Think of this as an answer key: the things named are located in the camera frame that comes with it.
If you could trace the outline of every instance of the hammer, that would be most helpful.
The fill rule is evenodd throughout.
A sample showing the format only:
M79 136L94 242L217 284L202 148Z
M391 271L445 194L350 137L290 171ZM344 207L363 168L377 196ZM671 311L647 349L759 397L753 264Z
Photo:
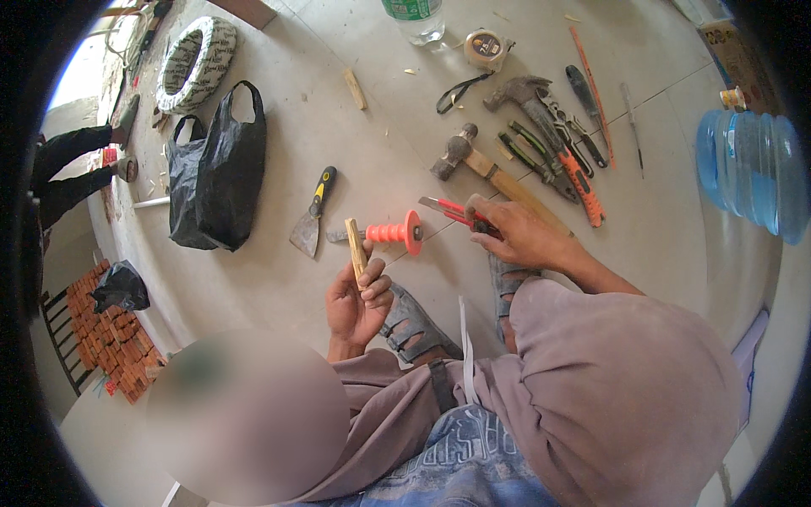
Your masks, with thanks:
M543 133L543 138L547 141L549 148L555 154L569 179L572 180L574 188L580 195L583 205L586 207L586 215L592 227L600 227L606 220L606 213L594 189L586 180L580 165L566 148L564 141L558 136L555 130L555 120L549 111L543 106L539 99L539 94L543 97L549 95L549 85L551 81L536 75L523 75L512 78L504 83L501 88L495 90L489 97L484 99L484 107L495 113L505 101L510 100L518 103L521 109L535 123Z
M448 181L459 162L464 161L508 199L525 204L547 224L573 238L574 233L554 213L549 211L549 208L535 199L534 195L530 194L515 178L505 173L494 161L473 148L470 142L477 134L478 127L473 123L466 123L459 134L448 140L445 154L431 167L431 174L442 181Z

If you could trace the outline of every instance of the concrete floor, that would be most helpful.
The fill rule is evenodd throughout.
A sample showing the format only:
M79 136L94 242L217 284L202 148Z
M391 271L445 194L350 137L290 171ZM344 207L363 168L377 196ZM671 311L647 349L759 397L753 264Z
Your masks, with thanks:
M328 328L323 294L348 261L346 245L322 236L310 260L288 237L306 212L320 171L341 172L321 221L339 230L347 217L361 227L400 221L416 208L425 224L422 253L399 245L382 247L395 281L411 291L431 318L459 341L457 294L467 300L469 329L478 357L500 354L487 257L468 241L464 226L418 206L422 195L464 203L473 192L501 198L467 168L446 183L427 171L444 152L447 138L466 122L479 127L477 148L520 178L609 268L648 295L693 310L717 329L731 349L774 293L780 241L744 219L705 202L695 176L693 144L698 121L720 106L723 82L693 25L669 3L523 0L494 4L447 0L444 39L424 48L410 45L372 0L279 0L262 32L204 0L176 0L159 31L141 75L141 111L130 150L138 157L137 183L115 180L112 223L106 225L98 196L90 203L99 245L112 259L129 259L149 289L153 340L166 350L227 329L265 328L287 334L325 353ZM494 14L494 8L504 19ZM576 24L610 121L617 170L597 172L593 184L607 214L593 230L583 209L561 199L518 161L496 150L494 137L509 119L530 122L513 105L497 114L481 99L516 75L551 79L553 95L594 130L565 78L569 64L581 67L569 35ZM261 92L268 123L266 173L254 229L235 253L197 251L168 239L168 207L133 209L150 197L148 180L168 170L162 145L178 117L159 133L150 128L157 68L167 37L174 40L192 20L218 15L238 28L238 48L214 97L197 114L210 121L217 103L239 80ZM461 104L439 116L436 100L450 86L478 72L462 49L453 49L481 26L514 39L504 69L473 87ZM369 107L359 111L341 72L352 67ZM403 72L415 69L416 75ZM620 95L629 84L636 106L646 172ZM103 97L100 114L110 109ZM246 118L248 93L238 92L236 119ZM599 135L594 137L603 153ZM767 262L764 259L776 259ZM380 337L373 346L385 347Z

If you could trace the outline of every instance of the hand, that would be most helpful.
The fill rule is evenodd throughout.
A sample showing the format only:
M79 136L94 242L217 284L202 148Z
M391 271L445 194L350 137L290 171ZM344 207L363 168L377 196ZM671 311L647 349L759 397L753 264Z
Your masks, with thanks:
M367 257L371 255L373 247L372 241L363 242ZM394 303L394 293L389 289L392 279L382 275L385 267L382 259L370 260L360 277L361 285L367 288L360 292L350 261L327 289L327 324L333 332L331 350L336 346L352 350L355 356L362 355L366 345L383 327Z
M472 220L476 211L501 231L504 241L481 233L473 233L470 241L504 262L566 274L573 263L590 257L576 239L553 229L522 204L495 203L473 194L465 205L466 218Z

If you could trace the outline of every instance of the pants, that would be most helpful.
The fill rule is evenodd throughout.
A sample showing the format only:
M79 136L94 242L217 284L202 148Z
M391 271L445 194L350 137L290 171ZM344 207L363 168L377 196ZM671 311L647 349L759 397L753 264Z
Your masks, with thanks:
M474 362L474 390L562 505L686 507L737 431L741 378L698 315L644 296L524 282L509 315L518 354ZM462 361L446 361L465 403ZM334 363L350 401L344 453L296 498L362 491L422 452L440 417L428 367L391 352Z
M67 210L109 185L114 173L111 167L102 167L76 178L53 182L50 179L77 157L107 146L112 131L110 125L82 128L56 135L37 149L31 191L40 199L43 230L49 229Z

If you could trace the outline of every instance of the red utility knife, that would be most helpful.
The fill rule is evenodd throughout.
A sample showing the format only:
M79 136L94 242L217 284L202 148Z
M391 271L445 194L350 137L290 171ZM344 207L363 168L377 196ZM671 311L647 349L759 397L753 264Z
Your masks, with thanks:
M460 204L452 203L449 200L434 199L433 197L420 197L419 203L423 206L427 206L428 208L435 209L452 220L465 224L466 226L470 227L470 230L473 232L487 234L488 236L492 236L500 241L504 241L501 231L496 229L496 227L479 212L476 212L474 220L470 221L465 219L465 207Z

